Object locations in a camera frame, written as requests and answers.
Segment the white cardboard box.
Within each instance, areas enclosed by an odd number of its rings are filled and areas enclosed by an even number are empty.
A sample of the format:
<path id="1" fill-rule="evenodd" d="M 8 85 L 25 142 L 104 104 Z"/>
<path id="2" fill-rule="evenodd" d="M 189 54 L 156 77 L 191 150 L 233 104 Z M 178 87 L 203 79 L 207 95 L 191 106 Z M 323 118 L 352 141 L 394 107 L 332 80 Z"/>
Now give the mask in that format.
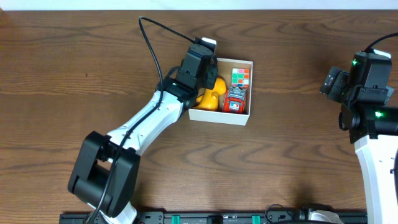
<path id="1" fill-rule="evenodd" d="M 254 63 L 252 61 L 247 60 L 218 58 L 218 74 L 227 82 L 227 87 L 231 84 L 231 75 L 234 68 L 244 68 L 249 70 L 249 86 L 246 93 L 246 104 L 243 114 L 224 113 L 221 112 L 221 110 L 207 111 L 190 109 L 188 111 L 190 120 L 245 126 L 251 114 L 253 64 Z"/>

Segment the orange dinosaur toy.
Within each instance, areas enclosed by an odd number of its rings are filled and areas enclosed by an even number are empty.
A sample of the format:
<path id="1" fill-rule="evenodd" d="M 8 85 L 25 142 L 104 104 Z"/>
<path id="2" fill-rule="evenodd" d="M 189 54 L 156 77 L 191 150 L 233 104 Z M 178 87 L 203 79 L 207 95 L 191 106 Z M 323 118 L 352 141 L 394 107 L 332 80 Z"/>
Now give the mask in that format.
<path id="1" fill-rule="evenodd" d="M 204 94 L 196 99 L 196 110 L 219 111 L 220 98 L 226 93 L 226 82 L 223 78 L 216 79 L 213 89 L 205 89 Z"/>

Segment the multicoloured puzzle cube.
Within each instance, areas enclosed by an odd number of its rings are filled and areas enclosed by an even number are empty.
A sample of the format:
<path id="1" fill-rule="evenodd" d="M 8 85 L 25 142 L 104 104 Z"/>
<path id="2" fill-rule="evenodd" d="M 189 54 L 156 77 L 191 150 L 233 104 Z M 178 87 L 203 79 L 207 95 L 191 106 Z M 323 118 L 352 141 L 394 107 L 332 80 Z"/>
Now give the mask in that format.
<path id="1" fill-rule="evenodd" d="M 231 86 L 248 89 L 250 69 L 233 68 L 231 72 Z"/>

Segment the red toy robot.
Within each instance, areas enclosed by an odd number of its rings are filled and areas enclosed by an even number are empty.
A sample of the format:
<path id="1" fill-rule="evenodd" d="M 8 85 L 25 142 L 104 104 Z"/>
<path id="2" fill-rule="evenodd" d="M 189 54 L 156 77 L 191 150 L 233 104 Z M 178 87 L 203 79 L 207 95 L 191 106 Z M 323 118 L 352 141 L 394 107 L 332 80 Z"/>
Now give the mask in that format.
<path id="1" fill-rule="evenodd" d="M 243 114 L 246 104 L 246 89 L 231 86 L 226 92 L 222 112 Z"/>

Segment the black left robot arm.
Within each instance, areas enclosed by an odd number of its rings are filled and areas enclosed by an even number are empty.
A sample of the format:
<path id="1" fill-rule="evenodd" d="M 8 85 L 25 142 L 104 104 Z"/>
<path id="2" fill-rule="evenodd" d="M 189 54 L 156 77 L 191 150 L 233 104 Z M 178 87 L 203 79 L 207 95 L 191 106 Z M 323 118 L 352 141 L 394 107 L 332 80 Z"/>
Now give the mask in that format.
<path id="1" fill-rule="evenodd" d="M 195 39 L 143 109 L 106 135 L 96 131 L 87 135 L 68 182 L 68 191 L 94 208 L 82 223 L 134 223 L 137 212 L 130 199 L 141 156 L 164 129 L 195 105 L 202 88 L 214 87 L 215 50 L 215 40 Z"/>

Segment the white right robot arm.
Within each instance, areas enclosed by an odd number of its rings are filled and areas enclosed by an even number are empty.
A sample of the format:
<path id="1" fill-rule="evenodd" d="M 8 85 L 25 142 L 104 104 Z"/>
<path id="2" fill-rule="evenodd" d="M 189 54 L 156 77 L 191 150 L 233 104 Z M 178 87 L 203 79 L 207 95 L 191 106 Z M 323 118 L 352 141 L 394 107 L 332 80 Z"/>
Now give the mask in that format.
<path id="1" fill-rule="evenodd" d="M 350 71 L 331 67 L 320 93 L 341 105 L 338 125 L 349 132 L 363 176 L 368 223 L 397 223 L 397 108 L 387 104 L 391 55 L 355 53 Z"/>

